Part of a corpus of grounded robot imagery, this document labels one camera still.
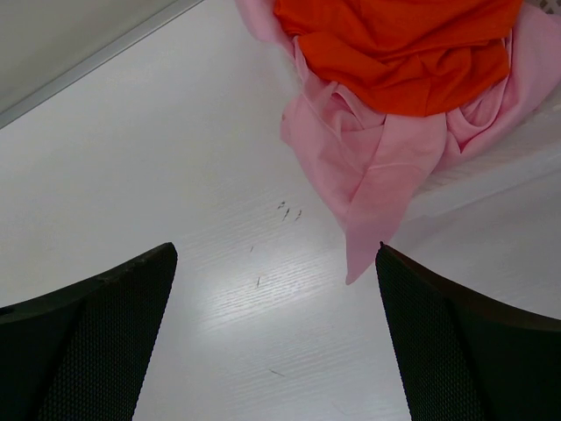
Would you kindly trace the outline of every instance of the metal strip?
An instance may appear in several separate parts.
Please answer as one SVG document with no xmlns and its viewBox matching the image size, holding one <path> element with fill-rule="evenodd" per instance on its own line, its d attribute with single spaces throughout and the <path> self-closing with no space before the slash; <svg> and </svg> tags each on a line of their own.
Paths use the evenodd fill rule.
<svg viewBox="0 0 561 421">
<path fill-rule="evenodd" d="M 89 72 L 100 67 L 124 50 L 134 46 L 144 37 L 171 22 L 200 2 L 202 2 L 202 0 L 176 0 L 165 9 L 152 15 L 140 25 L 135 26 L 97 53 L 90 55 L 84 61 L 81 61 L 62 75 L 51 80 L 42 88 L 37 89 L 7 110 L 0 112 L 0 129 L 45 102 L 51 96 L 61 92 L 74 82 L 79 81 Z"/>
</svg>

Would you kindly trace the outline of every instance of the pile of cloth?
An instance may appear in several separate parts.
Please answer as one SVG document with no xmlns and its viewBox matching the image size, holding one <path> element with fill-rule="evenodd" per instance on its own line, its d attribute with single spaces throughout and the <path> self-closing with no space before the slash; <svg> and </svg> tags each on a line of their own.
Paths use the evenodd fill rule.
<svg viewBox="0 0 561 421">
<path fill-rule="evenodd" d="M 561 17 L 522 0 L 236 0 L 301 94 L 280 132 L 347 240 L 347 283 L 415 191 L 512 131 L 561 80 Z"/>
</svg>

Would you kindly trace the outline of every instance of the crumpled pink fabric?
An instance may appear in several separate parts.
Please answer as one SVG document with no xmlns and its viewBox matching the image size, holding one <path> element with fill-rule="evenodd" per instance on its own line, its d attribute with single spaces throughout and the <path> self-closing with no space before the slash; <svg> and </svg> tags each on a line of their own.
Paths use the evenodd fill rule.
<svg viewBox="0 0 561 421">
<path fill-rule="evenodd" d="M 561 80 L 561 17 L 524 4 L 505 46 L 511 74 L 478 98 L 426 118 L 382 114 L 345 86 L 319 79 L 297 39 L 273 15 L 274 0 L 236 0 L 251 34 L 293 59 L 302 93 L 284 110 L 281 137 L 347 239 L 347 283 L 373 263 L 430 173 L 482 153 L 533 111 Z"/>
</svg>

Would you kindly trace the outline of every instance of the tabletop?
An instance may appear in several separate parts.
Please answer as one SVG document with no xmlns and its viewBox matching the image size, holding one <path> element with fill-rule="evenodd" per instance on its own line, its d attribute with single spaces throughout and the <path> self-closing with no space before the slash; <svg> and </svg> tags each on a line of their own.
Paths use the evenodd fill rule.
<svg viewBox="0 0 561 421">
<path fill-rule="evenodd" d="M 292 95 L 205 0 L 0 131 L 0 306 L 173 241 L 135 421 L 409 420 L 372 268 L 279 136 Z M 393 246 L 561 318 L 561 175 L 405 224 Z"/>
</svg>

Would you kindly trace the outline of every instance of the folded orange fabric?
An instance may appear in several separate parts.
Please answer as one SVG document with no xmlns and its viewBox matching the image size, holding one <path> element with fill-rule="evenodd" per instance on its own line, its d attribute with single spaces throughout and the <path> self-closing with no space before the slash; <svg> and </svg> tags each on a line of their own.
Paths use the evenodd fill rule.
<svg viewBox="0 0 561 421">
<path fill-rule="evenodd" d="M 453 110 L 509 73 L 522 0 L 276 0 L 309 68 L 391 114 Z"/>
</svg>

